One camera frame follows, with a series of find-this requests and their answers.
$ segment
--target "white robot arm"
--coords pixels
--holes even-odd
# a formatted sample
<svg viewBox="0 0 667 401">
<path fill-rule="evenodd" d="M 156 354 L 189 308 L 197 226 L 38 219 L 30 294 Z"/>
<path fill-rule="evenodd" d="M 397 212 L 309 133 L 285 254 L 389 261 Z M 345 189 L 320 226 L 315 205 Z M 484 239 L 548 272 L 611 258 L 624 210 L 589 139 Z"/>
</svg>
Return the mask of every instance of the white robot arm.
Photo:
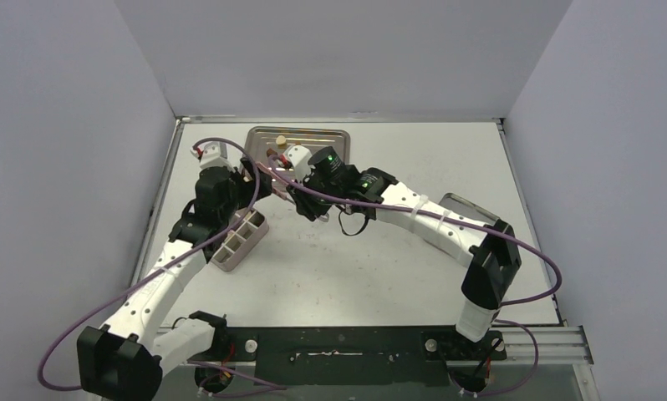
<svg viewBox="0 0 667 401">
<path fill-rule="evenodd" d="M 384 171 L 369 168 L 359 172 L 354 165 L 346 165 L 330 146 L 312 155 L 306 148 L 294 145 L 285 151 L 284 156 L 291 163 L 297 181 L 309 189 L 338 198 L 412 209 L 411 213 L 405 213 L 354 206 L 345 211 L 363 213 L 366 219 L 387 222 L 409 230 L 467 267 L 461 286 L 466 302 L 456 324 L 456 331 L 472 342 L 484 337 L 521 265 L 518 248 L 485 232 L 464 230 L 463 226 L 444 221 L 444 217 L 463 220 L 475 226 L 486 226 L 512 236 L 510 225 L 466 200 L 462 200 L 466 206 L 486 216 L 488 221 L 474 220 L 450 211 Z M 291 186 L 288 192 L 297 204 L 297 213 L 309 220 L 325 213 L 333 205 Z M 424 216 L 421 211 L 442 218 Z"/>
<path fill-rule="evenodd" d="M 149 275 L 164 272 L 132 293 L 100 328 L 86 327 L 78 338 L 85 391 L 114 400 L 152 399 L 173 368 L 226 336 L 225 319 L 204 312 L 156 336 L 176 299 L 220 244 L 205 246 L 169 269 L 166 264 L 223 231 L 255 195 L 252 180 L 232 168 L 220 146 L 208 145 L 197 156 L 201 173 L 196 198 L 186 205 Z M 260 174 L 247 159 L 241 161 L 251 177 Z M 272 193 L 271 181 L 260 181 L 258 199 Z"/>
</svg>

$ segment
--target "gray wall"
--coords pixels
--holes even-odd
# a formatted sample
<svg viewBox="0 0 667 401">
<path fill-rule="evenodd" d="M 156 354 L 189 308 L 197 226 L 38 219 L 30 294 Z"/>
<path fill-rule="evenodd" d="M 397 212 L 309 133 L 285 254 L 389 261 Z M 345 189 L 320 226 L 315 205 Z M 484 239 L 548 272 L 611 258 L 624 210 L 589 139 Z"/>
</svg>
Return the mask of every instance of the gray wall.
<svg viewBox="0 0 667 401">
<path fill-rule="evenodd" d="M 75 399 L 36 364 L 129 282 L 173 124 L 112 2 L 0 0 L 0 399 Z"/>
<path fill-rule="evenodd" d="M 507 120 L 604 400 L 667 400 L 667 0 L 575 0 Z"/>
<path fill-rule="evenodd" d="M 116 0 L 177 114 L 500 117 L 570 0 Z"/>
</svg>

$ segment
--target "purple cable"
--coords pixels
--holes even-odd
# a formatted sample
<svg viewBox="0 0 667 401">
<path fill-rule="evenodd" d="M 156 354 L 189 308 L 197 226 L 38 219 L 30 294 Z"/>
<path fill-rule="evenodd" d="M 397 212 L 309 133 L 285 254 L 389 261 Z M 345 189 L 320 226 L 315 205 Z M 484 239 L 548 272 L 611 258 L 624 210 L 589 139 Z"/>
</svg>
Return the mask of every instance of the purple cable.
<svg viewBox="0 0 667 401">
<path fill-rule="evenodd" d="M 240 145 L 237 143 L 231 141 L 231 140 L 226 140 L 223 138 L 205 138 L 203 140 L 199 140 L 193 145 L 193 148 L 197 148 L 200 144 L 203 144 L 205 142 L 222 142 L 224 144 L 228 144 L 230 146 L 235 147 L 236 149 L 240 150 L 242 154 L 247 157 L 247 159 L 252 163 L 253 166 L 255 166 L 255 160 L 248 155 L 245 152 L 245 149 L 242 148 Z M 252 210 L 252 207 L 255 206 L 255 202 L 257 201 L 257 193 L 260 191 L 260 175 L 256 174 L 255 177 L 255 192 L 252 195 L 252 199 L 250 200 L 250 203 L 247 205 L 247 209 L 250 211 Z M 83 317 L 78 319 L 75 323 L 71 324 L 67 329 L 65 329 L 64 332 L 60 333 L 58 335 L 58 338 L 55 339 L 49 346 L 48 350 L 45 352 L 45 354 L 41 357 L 40 362 L 38 362 L 38 371 L 37 371 L 37 377 L 38 377 L 38 382 L 41 383 L 42 386 L 49 390 L 53 391 L 77 391 L 81 390 L 82 386 L 58 386 L 56 384 L 50 383 L 48 380 L 46 380 L 45 375 L 44 375 L 44 370 L 46 363 L 48 362 L 48 358 L 50 358 L 51 354 L 55 351 L 55 348 L 58 347 L 58 345 L 70 334 L 72 333 L 76 328 L 78 328 L 81 324 L 87 322 L 88 319 L 90 319 L 92 316 L 98 314 L 99 312 L 105 310 L 108 306 L 112 305 L 115 302 L 120 302 L 123 298 L 128 297 L 132 293 L 136 292 L 138 289 L 142 288 L 147 282 L 150 282 L 151 280 L 154 280 L 156 277 L 158 277 L 160 274 L 164 273 L 165 269 L 170 269 L 173 266 L 175 266 L 177 263 L 183 261 L 187 257 L 193 255 L 194 253 L 200 251 L 201 249 L 205 248 L 206 246 L 209 246 L 215 241 L 220 240 L 223 238 L 224 235 L 226 235 L 230 230 L 236 228 L 237 226 L 240 225 L 240 223 L 245 220 L 245 216 L 247 213 L 243 216 L 240 216 L 235 220 L 231 225 L 226 227 L 223 231 L 217 233 L 214 237 L 209 239 L 208 241 L 203 242 L 202 244 L 198 246 L 194 246 L 191 248 L 188 252 L 185 252 L 183 255 L 178 256 L 176 259 L 166 263 L 163 266 L 163 269 L 159 269 L 156 272 L 151 273 L 149 276 L 144 277 L 141 279 L 139 282 L 137 282 L 134 286 L 127 288 L 124 290 L 120 295 L 115 296 L 114 298 L 110 299 L 109 301 L 103 303 L 102 305 L 99 305 L 95 309 L 91 310 L 90 312 L 87 312 Z"/>
<path fill-rule="evenodd" d="M 211 393 L 211 396 L 215 398 L 242 398 L 242 397 L 247 397 L 250 395 L 255 395 L 255 394 L 260 394 L 260 393 L 269 393 L 270 391 L 279 391 L 279 390 L 286 390 L 287 388 L 284 386 L 280 386 L 279 384 L 271 383 L 268 382 L 267 380 L 262 380 L 261 378 L 256 378 L 254 376 L 250 376 L 249 374 L 238 372 L 237 370 L 226 368 L 222 365 L 215 365 L 214 363 L 208 363 L 208 362 L 201 362 L 201 361 L 188 361 L 188 363 L 196 366 L 200 366 L 201 368 L 213 368 L 213 369 L 218 369 L 221 372 L 228 372 L 229 374 L 232 374 L 234 376 L 239 376 L 241 378 L 245 378 L 247 380 L 250 380 L 251 382 L 262 384 L 264 386 L 267 386 L 267 388 L 259 388 L 256 390 L 252 391 L 246 391 L 243 393 L 235 393 L 235 394 L 220 394 L 220 393 Z M 198 384 L 199 388 L 203 388 L 203 386 L 206 385 L 209 381 L 212 379 L 218 377 L 218 375 L 212 375 L 207 378 L 204 378 L 201 380 L 201 382 Z"/>
<path fill-rule="evenodd" d="M 537 340 L 536 340 L 535 336 L 533 335 L 533 333 L 530 331 L 530 329 L 528 327 L 523 326 L 521 323 L 511 322 L 510 320 L 496 320 L 494 322 L 500 323 L 500 324 L 507 324 L 509 326 L 516 326 L 516 327 L 520 328 L 521 330 L 523 330 L 524 332 L 526 332 L 528 334 L 528 336 L 530 336 L 531 341 L 533 342 L 533 349 L 535 351 L 535 354 L 534 354 L 535 356 L 533 358 L 533 365 L 531 366 L 531 370 L 528 372 L 528 374 L 526 374 L 526 376 L 524 378 L 522 378 L 518 383 L 513 384 L 511 387 L 502 388 L 500 390 L 484 391 L 482 393 L 476 393 L 477 397 L 492 397 L 494 395 L 501 395 L 501 394 L 505 394 L 505 393 L 510 393 L 513 390 L 519 389 L 523 384 L 527 383 L 527 381 L 531 379 L 533 374 L 535 374 L 535 372 L 537 371 L 537 361 L 540 358 L 540 351 L 537 349 Z M 454 381 L 454 379 L 452 379 L 451 381 L 457 387 L 459 387 L 459 384 L 457 384 Z M 465 390 L 465 389 L 462 389 L 462 391 L 464 392 L 464 394 L 469 394 L 469 395 L 474 395 L 475 394 L 475 393 L 473 393 L 471 391 L 468 391 L 468 390 Z"/>
<path fill-rule="evenodd" d="M 269 162 L 269 167 L 272 172 L 272 176 L 274 176 L 277 180 L 281 181 L 282 183 L 286 185 L 291 185 L 294 188 L 301 190 L 303 192 L 306 192 L 310 195 L 314 195 L 318 198 L 321 198 L 323 200 L 333 202 L 333 203 L 338 203 L 338 204 L 343 204 L 343 205 L 351 205 L 351 206 L 358 206 L 358 207 L 372 207 L 375 209 L 383 209 L 386 211 L 401 211 L 404 213 L 411 213 L 412 208 L 409 207 L 403 207 L 403 206 L 392 206 L 392 205 L 381 205 L 379 203 L 369 203 L 369 202 L 361 202 L 359 200 L 350 200 L 350 199 L 344 199 L 344 198 L 337 198 L 336 196 L 331 196 L 331 195 L 326 195 L 322 194 L 321 192 L 317 192 L 315 190 L 311 190 L 304 185 L 295 182 L 293 180 L 289 180 L 288 178 L 285 178 L 284 176 L 280 175 L 277 173 L 277 166 L 275 164 L 275 155 L 269 156 L 267 161 Z M 517 305 L 519 303 L 528 303 L 528 302 L 533 302 L 537 301 L 538 299 L 543 299 L 544 297 L 549 297 L 555 292 L 558 291 L 560 286 L 563 284 L 563 275 L 560 273 L 560 268 L 558 267 L 557 264 L 555 264 L 552 259 L 550 259 L 550 256 L 545 255 L 544 253 L 540 252 L 538 249 L 535 247 L 527 244 L 526 242 L 523 242 L 519 239 L 517 239 L 515 236 L 509 236 L 508 234 L 496 231 L 492 228 L 484 227 L 484 226 L 477 226 L 471 223 L 468 223 L 466 221 L 461 221 L 457 219 L 452 219 L 450 217 L 443 217 L 442 215 L 438 215 L 436 213 L 433 213 L 431 211 L 425 211 L 425 210 L 418 210 L 417 211 L 418 215 L 423 215 L 423 216 L 428 216 L 428 217 L 433 217 L 435 219 L 441 219 L 444 218 L 444 221 L 447 223 L 454 224 L 455 226 L 462 226 L 462 227 L 467 227 L 471 228 L 472 230 L 478 230 L 478 231 L 483 231 L 486 234 L 491 234 L 493 236 L 497 236 L 503 240 L 509 241 L 511 243 L 514 243 L 518 245 L 519 247 L 531 252 L 533 255 L 540 257 L 543 259 L 545 262 L 547 262 L 548 265 L 552 268 L 552 271 L 555 273 L 555 285 L 552 286 L 549 290 L 545 292 L 541 292 L 537 295 L 534 295 L 532 297 L 528 298 L 521 298 L 521 299 L 514 299 L 511 301 L 504 301 L 501 302 L 502 307 L 507 307 L 509 305 Z"/>
</svg>

